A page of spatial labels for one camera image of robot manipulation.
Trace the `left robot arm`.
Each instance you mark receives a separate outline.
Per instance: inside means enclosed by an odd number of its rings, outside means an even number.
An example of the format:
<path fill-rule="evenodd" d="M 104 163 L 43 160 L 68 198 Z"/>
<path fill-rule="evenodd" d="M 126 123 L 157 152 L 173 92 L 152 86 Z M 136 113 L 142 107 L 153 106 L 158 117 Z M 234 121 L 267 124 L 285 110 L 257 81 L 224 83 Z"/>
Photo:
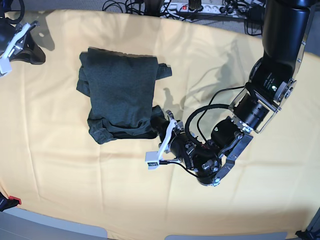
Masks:
<path fill-rule="evenodd" d="M 204 186 L 217 186 L 234 167 L 236 159 L 281 110 L 292 93 L 313 21 L 314 0 L 268 0 L 262 27 L 263 56 L 253 66 L 248 81 L 230 104 L 212 103 L 196 109 L 186 120 L 171 111 L 152 118 L 160 138 L 158 151 L 149 151 L 149 170 L 179 165 Z M 231 115 L 213 128 L 210 139 L 198 140 L 190 131 L 195 117 L 224 109 Z"/>

